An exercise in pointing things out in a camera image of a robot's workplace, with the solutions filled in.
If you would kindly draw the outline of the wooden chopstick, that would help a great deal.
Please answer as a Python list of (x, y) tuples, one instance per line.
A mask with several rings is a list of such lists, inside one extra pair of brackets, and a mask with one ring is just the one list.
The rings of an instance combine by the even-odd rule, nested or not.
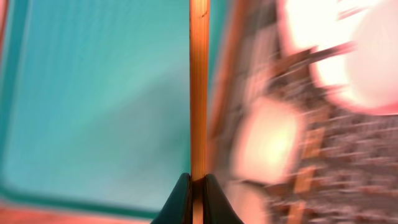
[(190, 149), (193, 224), (203, 224), (210, 0), (190, 0)]

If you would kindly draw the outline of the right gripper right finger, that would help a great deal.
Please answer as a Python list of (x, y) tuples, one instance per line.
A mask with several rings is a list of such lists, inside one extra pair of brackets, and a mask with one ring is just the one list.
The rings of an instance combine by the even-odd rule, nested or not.
[(212, 174), (205, 176), (203, 189), (203, 223), (204, 224), (243, 224), (237, 216)]

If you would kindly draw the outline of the pink plate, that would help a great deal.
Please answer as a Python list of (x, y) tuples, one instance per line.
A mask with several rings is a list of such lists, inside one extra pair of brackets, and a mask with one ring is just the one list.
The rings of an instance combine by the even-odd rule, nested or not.
[(285, 54), (315, 47), (353, 50), (315, 62), (315, 84), (345, 109), (397, 114), (397, 0), (280, 0), (278, 26)]

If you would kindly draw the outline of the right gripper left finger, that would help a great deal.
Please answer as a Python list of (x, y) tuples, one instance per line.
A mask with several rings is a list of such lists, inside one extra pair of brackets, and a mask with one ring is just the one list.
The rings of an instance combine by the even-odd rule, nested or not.
[(183, 173), (161, 211), (150, 224), (192, 224), (192, 180)]

